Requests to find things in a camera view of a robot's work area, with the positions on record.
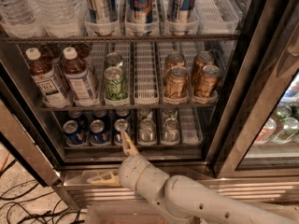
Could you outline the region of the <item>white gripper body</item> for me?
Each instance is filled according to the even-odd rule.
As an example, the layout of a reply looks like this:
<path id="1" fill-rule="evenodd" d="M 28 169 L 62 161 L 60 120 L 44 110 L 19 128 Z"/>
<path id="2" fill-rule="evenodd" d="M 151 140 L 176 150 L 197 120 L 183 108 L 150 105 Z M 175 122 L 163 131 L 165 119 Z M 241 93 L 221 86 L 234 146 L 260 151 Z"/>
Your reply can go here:
<path id="1" fill-rule="evenodd" d="M 125 159 L 118 175 L 122 187 L 139 193 L 149 203 L 157 203 L 164 197 L 164 186 L 170 178 L 141 155 Z"/>

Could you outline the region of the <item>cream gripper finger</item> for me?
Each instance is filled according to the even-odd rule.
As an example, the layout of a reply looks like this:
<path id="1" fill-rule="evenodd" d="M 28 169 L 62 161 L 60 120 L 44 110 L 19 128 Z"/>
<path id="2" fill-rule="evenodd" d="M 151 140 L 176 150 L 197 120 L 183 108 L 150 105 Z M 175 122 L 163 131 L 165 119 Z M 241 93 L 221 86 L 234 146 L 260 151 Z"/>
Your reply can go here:
<path id="1" fill-rule="evenodd" d="M 114 171 L 105 172 L 87 179 L 89 184 L 95 186 L 119 186 L 120 180 L 118 174 Z"/>
<path id="2" fill-rule="evenodd" d="M 125 130 L 121 130 L 122 149 L 125 155 L 135 156 L 138 154 L 138 150 L 135 147 L 130 135 Z"/>

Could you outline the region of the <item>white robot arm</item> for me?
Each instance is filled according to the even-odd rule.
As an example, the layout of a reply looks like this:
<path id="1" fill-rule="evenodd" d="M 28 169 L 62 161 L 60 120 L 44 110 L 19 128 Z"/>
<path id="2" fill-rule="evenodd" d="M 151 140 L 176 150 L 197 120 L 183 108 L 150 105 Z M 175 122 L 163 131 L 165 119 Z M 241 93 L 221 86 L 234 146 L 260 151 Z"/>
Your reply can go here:
<path id="1" fill-rule="evenodd" d="M 98 186 L 124 187 L 144 197 L 169 224 L 192 224 L 197 217 L 212 224 L 298 224 L 297 221 L 224 197 L 184 175 L 169 175 L 139 154 L 121 131 L 127 158 L 114 172 L 88 179 Z"/>

